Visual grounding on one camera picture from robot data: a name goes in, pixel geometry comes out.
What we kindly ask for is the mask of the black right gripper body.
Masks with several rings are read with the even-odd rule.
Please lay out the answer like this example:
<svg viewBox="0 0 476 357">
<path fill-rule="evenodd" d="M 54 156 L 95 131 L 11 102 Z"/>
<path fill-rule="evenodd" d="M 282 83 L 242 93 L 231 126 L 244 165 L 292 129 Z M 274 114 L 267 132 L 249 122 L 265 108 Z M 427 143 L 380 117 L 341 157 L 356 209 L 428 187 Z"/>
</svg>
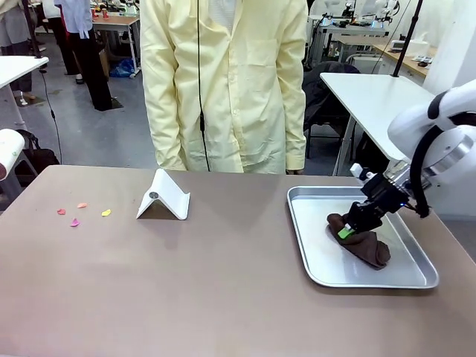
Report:
<svg viewBox="0 0 476 357">
<path fill-rule="evenodd" d="M 363 202 L 353 202 L 347 214 L 347 224 L 355 232 L 371 231 L 382 225 L 382 217 L 397 212 L 397 189 L 382 173 L 353 173 L 363 187 Z"/>
</svg>

